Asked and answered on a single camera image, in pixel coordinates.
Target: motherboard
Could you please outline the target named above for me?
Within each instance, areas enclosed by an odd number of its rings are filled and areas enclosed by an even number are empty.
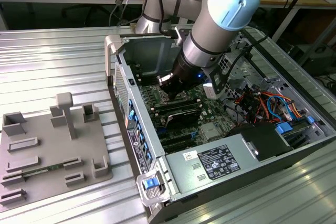
[[[202,85],[178,94],[174,100],[159,85],[139,89],[167,153],[218,140],[235,127],[223,105],[206,97]]]

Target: warning label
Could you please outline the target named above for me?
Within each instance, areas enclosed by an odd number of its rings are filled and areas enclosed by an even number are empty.
[[[226,145],[198,153],[208,177],[212,180],[240,170],[234,156]]]

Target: metal frame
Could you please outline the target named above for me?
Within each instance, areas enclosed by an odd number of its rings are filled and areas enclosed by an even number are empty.
[[[7,88],[2,91],[17,96],[20,94],[23,102],[17,102],[15,106],[21,106],[22,103],[38,95],[37,102],[42,106],[37,106],[35,101],[32,101],[34,104],[26,106],[26,112],[31,115],[43,113],[41,108],[43,109],[43,104],[48,100],[47,94],[56,92],[59,88],[66,91],[76,89],[74,92],[77,102],[88,102],[83,100],[84,97],[94,99],[90,101],[99,107],[100,117],[104,123],[114,178],[108,182],[4,212],[0,222],[2,220],[13,223],[62,221],[147,223],[145,210],[131,172],[132,161],[129,163],[125,151],[127,146],[124,146],[119,130],[113,130],[117,125],[117,107],[113,107],[109,100],[105,85],[103,40],[107,35],[120,34],[123,37],[121,34],[129,33],[131,33],[129,27],[41,29],[2,33],[0,55],[6,57],[0,60],[5,66],[3,70],[0,69],[0,74],[8,75],[8,83],[0,85]],[[271,40],[268,42],[269,48],[274,47],[285,54],[275,42]],[[86,60],[88,57],[94,61],[88,62]],[[67,61],[71,61],[71,64],[65,65]],[[286,59],[286,64],[290,66],[294,64],[299,68],[289,57]],[[15,76],[11,73],[13,71],[17,71]],[[321,97],[327,97],[331,99],[332,104],[336,104],[334,96],[326,92],[304,70],[300,68],[298,72],[305,76],[305,81],[309,80],[316,86]],[[35,83],[34,86],[30,86],[32,90],[29,96],[22,96],[22,92],[25,92],[28,86],[20,82],[28,82],[30,85]],[[1,110],[11,106],[6,105],[8,99],[4,99],[3,94],[1,97]],[[333,183],[336,180],[335,155],[336,142],[333,142],[291,168],[199,206],[168,223],[253,223],[256,220],[262,223],[296,223],[298,219],[302,223],[336,223],[334,211],[336,186]]]
[[[248,32],[244,33],[244,35],[251,43],[256,41],[253,36],[248,34]],[[330,124],[333,128],[336,128],[336,120],[324,108],[322,108],[322,106],[318,104],[306,90],[304,90],[304,88],[270,55],[270,53],[267,52],[261,45],[256,48],[258,51],[262,52],[262,54],[265,56],[266,61],[271,66],[276,68],[277,72],[279,71],[281,73],[286,82],[291,84],[295,88],[295,90],[304,98],[304,100],[306,100],[307,103],[312,106],[312,110],[316,111],[320,116],[322,116],[323,119],[325,119],[326,122]],[[149,221],[152,223],[159,223],[163,220],[167,220],[168,218],[171,218],[174,214],[178,215],[186,210],[192,209],[192,207],[195,205],[204,204],[210,200],[213,200],[217,198],[218,195],[223,195],[225,193],[243,187],[249,183],[255,182],[256,180],[264,177],[265,174],[272,174],[275,170],[285,169],[293,165],[297,161],[300,161],[307,155],[318,150],[319,148],[334,141],[335,138],[336,136],[327,137],[327,139],[317,141],[316,143],[311,143],[309,146],[301,147],[300,150],[296,150],[293,151],[293,153],[291,154],[284,155],[283,158],[275,158],[269,162],[264,162],[264,166],[258,169],[254,169],[253,173],[249,171],[247,173],[241,174],[241,176],[244,178],[243,181],[228,180],[224,182],[212,183],[211,188],[207,188],[208,185],[206,185],[195,190],[188,191],[188,193],[175,195],[175,198],[173,198],[172,200],[177,202],[165,206],[165,209],[159,211],[157,215],[152,215],[149,218]]]

